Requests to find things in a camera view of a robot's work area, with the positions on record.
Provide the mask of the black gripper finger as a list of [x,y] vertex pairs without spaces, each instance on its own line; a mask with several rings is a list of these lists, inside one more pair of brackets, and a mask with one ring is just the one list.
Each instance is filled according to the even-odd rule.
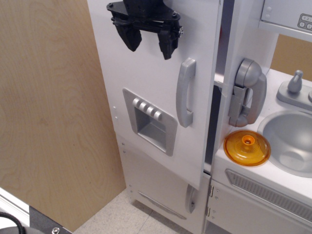
[[178,35],[176,32],[161,30],[158,34],[159,47],[165,60],[171,58],[172,53],[178,47]]
[[116,29],[127,48],[134,52],[142,41],[140,31],[132,25],[116,25]]

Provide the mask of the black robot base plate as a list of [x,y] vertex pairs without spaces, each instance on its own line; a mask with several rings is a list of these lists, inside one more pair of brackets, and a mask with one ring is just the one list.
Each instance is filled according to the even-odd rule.
[[29,220],[31,228],[37,229],[44,234],[72,234],[72,232],[32,206],[29,206]]

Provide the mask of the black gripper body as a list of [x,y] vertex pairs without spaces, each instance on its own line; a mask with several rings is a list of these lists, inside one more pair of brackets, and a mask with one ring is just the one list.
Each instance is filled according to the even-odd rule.
[[180,14],[162,0],[122,0],[107,4],[112,22],[121,36],[138,35],[141,30],[157,33],[166,31],[180,37]]

